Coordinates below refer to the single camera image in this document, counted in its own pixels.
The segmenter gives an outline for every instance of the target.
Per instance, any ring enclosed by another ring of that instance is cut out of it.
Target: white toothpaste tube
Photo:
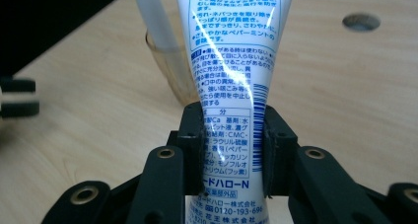
[[[268,223],[262,129],[292,0],[177,0],[206,128],[204,192],[186,223]]]

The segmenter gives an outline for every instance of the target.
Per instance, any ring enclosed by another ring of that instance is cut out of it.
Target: metal screw
[[[174,150],[170,148],[161,149],[160,151],[158,151],[157,156],[159,158],[164,158],[164,159],[173,157]]]
[[[86,186],[77,189],[71,195],[71,203],[75,205],[82,205],[95,199],[99,194],[97,187]]]
[[[321,151],[319,151],[317,149],[314,149],[314,148],[308,149],[307,151],[305,151],[305,154],[308,157],[314,158],[314,159],[323,159],[323,158],[325,158],[325,154],[323,154],[323,152],[321,152]]]

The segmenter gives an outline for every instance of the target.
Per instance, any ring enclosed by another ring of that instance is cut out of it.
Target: clear plastic cup
[[[145,40],[175,97],[183,106],[186,106],[198,102],[199,96],[191,76],[179,16],[171,15],[171,23],[173,32],[176,35],[178,48],[157,48],[148,32],[145,35]],[[177,67],[171,65],[171,60],[173,59],[180,60],[181,64],[178,64]]]

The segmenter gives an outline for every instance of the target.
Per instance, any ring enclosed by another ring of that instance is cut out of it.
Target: black object
[[[113,0],[0,0],[0,75],[12,76]]]
[[[199,103],[187,106],[179,131],[150,153],[142,175],[111,191],[101,182],[75,185],[42,223],[183,223],[184,196],[203,188],[202,117]],[[263,134],[264,193],[288,195],[295,223],[418,223],[417,185],[395,184],[387,196],[357,185],[330,153],[300,147],[269,106]]]
[[[0,77],[0,89],[7,93],[31,93],[35,92],[35,81],[32,79],[15,79],[12,77]],[[12,102],[1,104],[0,117],[26,117],[39,113],[39,101]]]

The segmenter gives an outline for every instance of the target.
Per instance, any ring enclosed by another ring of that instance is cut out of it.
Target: product label
[[[268,223],[262,192],[264,110],[280,0],[189,0],[191,71],[204,113],[205,193],[187,223]]]

